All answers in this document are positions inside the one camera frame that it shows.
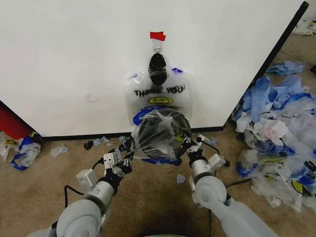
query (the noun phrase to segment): red object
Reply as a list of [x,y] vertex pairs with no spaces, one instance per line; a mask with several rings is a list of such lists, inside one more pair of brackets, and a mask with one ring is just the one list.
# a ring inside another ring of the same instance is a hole
[[0,130],[15,140],[30,135],[33,132],[27,123],[22,121],[3,103],[0,103]]
[[160,40],[160,41],[164,41],[166,39],[166,36],[163,34],[163,31],[150,32],[150,38],[151,39]]

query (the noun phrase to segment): red tape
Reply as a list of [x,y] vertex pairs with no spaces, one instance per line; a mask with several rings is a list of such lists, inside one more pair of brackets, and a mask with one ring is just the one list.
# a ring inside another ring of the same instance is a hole
[[151,39],[160,40],[160,41],[164,41],[166,39],[166,36],[163,34],[163,31],[150,32],[150,38]]

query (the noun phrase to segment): yellow smiley face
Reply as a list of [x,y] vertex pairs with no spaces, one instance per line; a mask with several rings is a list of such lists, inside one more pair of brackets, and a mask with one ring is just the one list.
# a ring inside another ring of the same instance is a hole
[[173,100],[171,98],[162,96],[151,98],[148,102],[151,104],[171,104]]

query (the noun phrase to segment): plastic debris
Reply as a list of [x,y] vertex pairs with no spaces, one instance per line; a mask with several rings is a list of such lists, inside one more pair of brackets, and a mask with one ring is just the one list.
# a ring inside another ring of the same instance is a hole
[[93,141],[88,141],[86,142],[83,147],[86,149],[86,150],[90,150],[91,147],[93,146]]
[[53,156],[53,157],[56,157],[58,156],[60,153],[66,153],[68,151],[68,148],[65,147],[64,145],[60,146],[60,147],[56,147],[56,148],[52,148],[50,150],[50,154]]
[[121,136],[121,137],[119,137],[119,140],[120,140],[120,142],[122,142],[122,144],[125,146],[125,143],[126,143],[126,141],[127,141],[126,137]]
[[105,136],[103,136],[103,137],[101,138],[101,141],[102,141],[102,142],[109,142],[110,140],[107,139]]
[[267,70],[267,73],[275,73],[278,76],[301,73],[304,70],[305,62],[285,61],[285,63],[275,64]]
[[40,153],[40,144],[34,142],[33,136],[34,133],[20,140],[18,154],[16,154],[11,161],[13,168],[25,170],[35,162],[35,158]]
[[186,180],[186,177],[182,174],[177,174],[177,184],[183,184]]
[[212,146],[215,146],[216,143],[218,143],[218,140],[215,137],[211,137],[211,139],[209,140]]
[[17,147],[16,141],[11,140],[9,136],[0,131],[0,158],[2,158],[4,162],[8,157],[9,150],[15,147]]
[[316,210],[316,99],[306,92],[297,75],[278,86],[263,77],[245,92],[234,117],[252,148],[240,153],[237,171],[271,207]]
[[172,109],[153,110],[132,132],[134,158],[153,164],[181,164],[182,143],[192,134],[183,114]]
[[316,23],[313,21],[300,20],[292,33],[305,36],[316,34]]
[[101,144],[101,139],[100,138],[97,138],[97,139],[93,140],[93,145],[94,146],[99,146],[100,144]]

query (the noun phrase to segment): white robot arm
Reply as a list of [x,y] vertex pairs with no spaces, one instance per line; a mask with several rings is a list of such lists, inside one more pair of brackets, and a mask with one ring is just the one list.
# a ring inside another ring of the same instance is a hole
[[[192,175],[190,186],[195,204],[210,209],[221,221],[229,237],[277,237],[245,204],[235,201],[227,194],[222,181],[215,177],[216,170],[227,163],[220,155],[208,161],[202,156],[203,144],[209,141],[199,135],[197,142],[187,138],[183,149],[190,158]],[[29,237],[99,237],[110,215],[112,197],[116,194],[123,176],[132,171],[133,153],[120,159],[117,152],[105,154],[97,163],[104,163],[105,176],[99,180],[92,169],[81,171],[78,182],[84,192],[84,199],[69,205],[60,215],[57,225],[47,230],[34,232]]]

